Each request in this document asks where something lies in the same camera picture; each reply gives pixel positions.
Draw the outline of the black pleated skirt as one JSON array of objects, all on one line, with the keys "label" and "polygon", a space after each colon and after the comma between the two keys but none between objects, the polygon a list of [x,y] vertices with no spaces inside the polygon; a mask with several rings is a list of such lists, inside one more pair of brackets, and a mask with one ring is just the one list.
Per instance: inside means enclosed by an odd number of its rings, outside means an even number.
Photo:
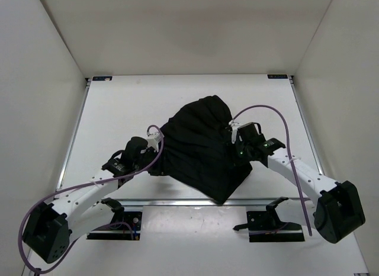
[{"label": "black pleated skirt", "polygon": [[231,119],[216,95],[186,104],[160,128],[163,152],[148,173],[170,176],[223,204],[252,171],[250,162],[235,161]]}]

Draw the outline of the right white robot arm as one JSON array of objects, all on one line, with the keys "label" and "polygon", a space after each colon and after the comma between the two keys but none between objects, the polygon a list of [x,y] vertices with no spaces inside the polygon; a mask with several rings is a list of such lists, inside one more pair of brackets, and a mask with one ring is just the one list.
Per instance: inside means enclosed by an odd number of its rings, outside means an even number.
[{"label": "right white robot arm", "polygon": [[230,121],[229,127],[231,145],[236,149],[238,160],[260,162],[302,193],[298,200],[277,198],[266,205],[263,217],[237,225],[235,230],[259,230],[261,223],[277,230],[287,223],[297,223],[309,225],[330,243],[338,243],[365,223],[361,200],[353,183],[338,182],[315,171],[292,155],[278,139],[266,139],[258,123],[241,125]]}]

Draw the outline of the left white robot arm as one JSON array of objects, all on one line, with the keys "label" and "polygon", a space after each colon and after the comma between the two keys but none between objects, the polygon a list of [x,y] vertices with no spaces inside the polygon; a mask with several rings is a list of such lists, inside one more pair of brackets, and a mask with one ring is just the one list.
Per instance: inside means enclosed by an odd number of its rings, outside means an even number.
[{"label": "left white robot arm", "polygon": [[99,227],[118,227],[122,205],[108,197],[136,175],[149,170],[163,151],[162,135],[133,137],[85,183],[46,197],[21,222],[19,245],[26,244],[45,263],[57,262],[81,236]]}]

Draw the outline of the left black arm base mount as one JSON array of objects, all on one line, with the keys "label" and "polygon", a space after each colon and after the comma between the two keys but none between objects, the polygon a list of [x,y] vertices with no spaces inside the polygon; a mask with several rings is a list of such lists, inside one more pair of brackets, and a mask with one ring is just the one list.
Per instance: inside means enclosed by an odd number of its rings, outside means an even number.
[{"label": "left black arm base mount", "polygon": [[125,209],[119,201],[106,198],[101,201],[112,213],[112,219],[106,225],[89,232],[88,240],[130,240],[139,241],[142,229],[141,208]]}]

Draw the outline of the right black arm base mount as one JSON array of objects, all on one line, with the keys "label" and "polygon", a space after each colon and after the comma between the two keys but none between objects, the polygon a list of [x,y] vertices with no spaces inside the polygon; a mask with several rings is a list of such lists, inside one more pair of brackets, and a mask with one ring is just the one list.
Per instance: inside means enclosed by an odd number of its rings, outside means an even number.
[{"label": "right black arm base mount", "polygon": [[233,230],[248,230],[250,243],[280,243],[280,242],[304,242],[305,237],[300,224],[282,222],[275,209],[285,201],[287,197],[280,197],[265,206],[265,211],[248,211],[247,222],[237,224]]}]

